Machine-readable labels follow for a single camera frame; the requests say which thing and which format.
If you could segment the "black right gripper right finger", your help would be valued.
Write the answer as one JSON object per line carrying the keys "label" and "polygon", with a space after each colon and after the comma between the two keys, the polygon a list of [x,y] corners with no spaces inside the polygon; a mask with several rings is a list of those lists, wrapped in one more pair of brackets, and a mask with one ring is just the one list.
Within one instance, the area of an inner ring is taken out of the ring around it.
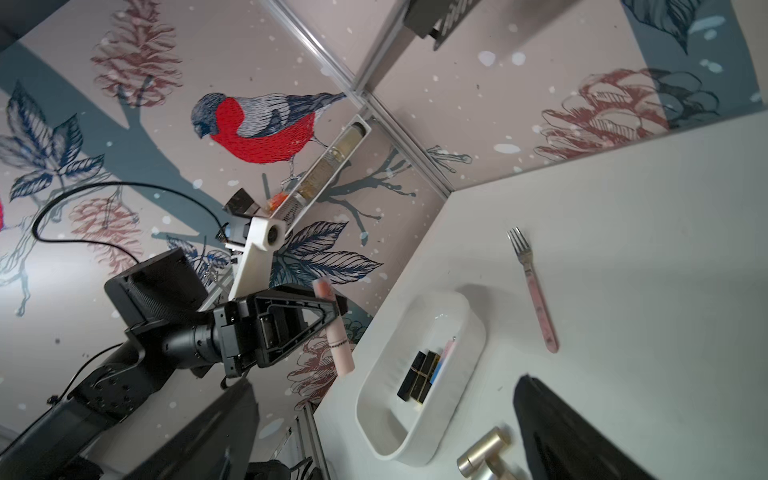
{"label": "black right gripper right finger", "polygon": [[519,379],[513,406],[533,479],[652,477],[539,379]]}

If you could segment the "black round lipstick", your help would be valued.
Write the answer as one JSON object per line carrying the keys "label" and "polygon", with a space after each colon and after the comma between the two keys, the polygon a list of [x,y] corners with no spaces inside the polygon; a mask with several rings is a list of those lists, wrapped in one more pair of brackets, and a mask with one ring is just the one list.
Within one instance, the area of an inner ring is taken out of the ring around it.
{"label": "black round lipstick", "polygon": [[424,363],[424,360],[426,359],[426,354],[419,351],[415,358],[413,359],[405,378],[403,379],[398,391],[397,396],[402,401],[408,401],[411,398],[411,391],[413,389],[414,384],[416,383],[417,378],[419,377],[419,373],[421,371],[421,367]]}

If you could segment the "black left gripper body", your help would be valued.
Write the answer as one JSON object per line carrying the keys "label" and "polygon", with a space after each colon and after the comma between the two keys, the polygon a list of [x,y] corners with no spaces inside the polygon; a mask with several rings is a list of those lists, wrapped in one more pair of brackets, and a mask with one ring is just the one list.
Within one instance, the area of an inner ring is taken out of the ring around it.
{"label": "black left gripper body", "polygon": [[215,344],[226,377],[242,377],[263,367],[263,340],[255,296],[225,302],[211,310]]}

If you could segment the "pink blue lipstick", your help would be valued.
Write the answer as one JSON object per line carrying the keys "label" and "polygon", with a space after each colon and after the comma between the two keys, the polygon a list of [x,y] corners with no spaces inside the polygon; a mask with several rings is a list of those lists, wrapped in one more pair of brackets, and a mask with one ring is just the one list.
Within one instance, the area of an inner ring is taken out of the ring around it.
{"label": "pink blue lipstick", "polygon": [[431,376],[430,376],[430,383],[431,384],[434,384],[436,379],[438,378],[439,373],[441,371],[441,368],[444,365],[444,363],[447,360],[447,358],[449,357],[449,355],[450,355],[450,353],[451,353],[451,351],[452,351],[452,349],[453,349],[453,347],[455,345],[455,342],[456,342],[456,337],[453,337],[451,340],[449,340],[445,344],[444,348],[442,349],[442,352],[438,355],[437,363],[435,364],[435,367],[434,367],[434,369],[433,369],[433,371],[431,373]]}

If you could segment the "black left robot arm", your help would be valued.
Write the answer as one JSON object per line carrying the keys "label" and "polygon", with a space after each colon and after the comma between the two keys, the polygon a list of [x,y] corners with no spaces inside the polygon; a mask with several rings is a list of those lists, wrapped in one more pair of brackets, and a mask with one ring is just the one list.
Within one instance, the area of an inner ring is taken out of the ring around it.
{"label": "black left robot arm", "polygon": [[221,364],[223,394],[133,472],[136,479],[242,479],[259,424],[248,372],[268,368],[340,320],[342,296],[282,285],[203,309],[207,290],[181,249],[139,263],[105,290],[125,342],[1,455],[5,479],[75,478],[100,470],[81,454],[134,414],[178,370]]}

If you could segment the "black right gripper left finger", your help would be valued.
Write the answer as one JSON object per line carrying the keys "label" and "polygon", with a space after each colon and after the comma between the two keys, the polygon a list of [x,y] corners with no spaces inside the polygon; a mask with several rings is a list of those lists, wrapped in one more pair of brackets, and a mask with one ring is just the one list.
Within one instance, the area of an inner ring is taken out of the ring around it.
{"label": "black right gripper left finger", "polygon": [[259,424],[252,384],[229,387],[128,479],[243,479]]}

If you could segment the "silver lipstick tube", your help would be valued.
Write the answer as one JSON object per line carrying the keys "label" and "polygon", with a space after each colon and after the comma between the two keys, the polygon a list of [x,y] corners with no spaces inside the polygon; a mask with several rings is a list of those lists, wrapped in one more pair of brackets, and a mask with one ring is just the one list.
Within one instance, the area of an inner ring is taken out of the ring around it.
{"label": "silver lipstick tube", "polygon": [[477,468],[472,480],[517,480],[506,464],[496,455],[485,458]]}

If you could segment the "white rectangular storage box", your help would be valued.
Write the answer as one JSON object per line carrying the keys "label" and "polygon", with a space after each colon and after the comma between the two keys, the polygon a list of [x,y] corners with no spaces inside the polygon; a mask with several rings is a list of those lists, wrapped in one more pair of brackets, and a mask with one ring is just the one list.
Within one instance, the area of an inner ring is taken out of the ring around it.
{"label": "white rectangular storage box", "polygon": [[485,343],[464,295],[430,292],[410,303],[357,398],[356,422],[375,458],[429,463]]}

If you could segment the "pink lip gloss tube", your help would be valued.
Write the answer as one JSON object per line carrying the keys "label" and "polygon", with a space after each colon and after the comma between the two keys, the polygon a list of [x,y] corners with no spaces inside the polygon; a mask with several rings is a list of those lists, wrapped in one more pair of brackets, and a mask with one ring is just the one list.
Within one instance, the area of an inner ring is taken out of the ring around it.
{"label": "pink lip gloss tube", "polygon": [[[314,293],[318,298],[332,301],[336,300],[336,294],[333,290],[332,283],[328,278],[318,278],[312,282],[312,286]],[[326,327],[325,332],[337,376],[341,378],[350,374],[355,369],[355,363],[342,316],[339,315],[333,322],[331,322]]]}

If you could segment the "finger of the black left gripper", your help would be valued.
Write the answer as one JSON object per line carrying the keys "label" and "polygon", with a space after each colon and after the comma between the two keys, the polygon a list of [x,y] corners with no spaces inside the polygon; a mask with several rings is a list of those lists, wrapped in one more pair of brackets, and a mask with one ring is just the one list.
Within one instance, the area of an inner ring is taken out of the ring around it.
{"label": "finger of the black left gripper", "polygon": [[311,288],[298,284],[281,285],[248,296],[252,314],[266,314],[270,307],[310,310],[320,318],[337,318],[348,312],[348,299],[343,295],[334,300],[320,298]]}
{"label": "finger of the black left gripper", "polygon": [[273,311],[260,316],[256,365],[259,368],[275,365],[335,319],[321,311]]}

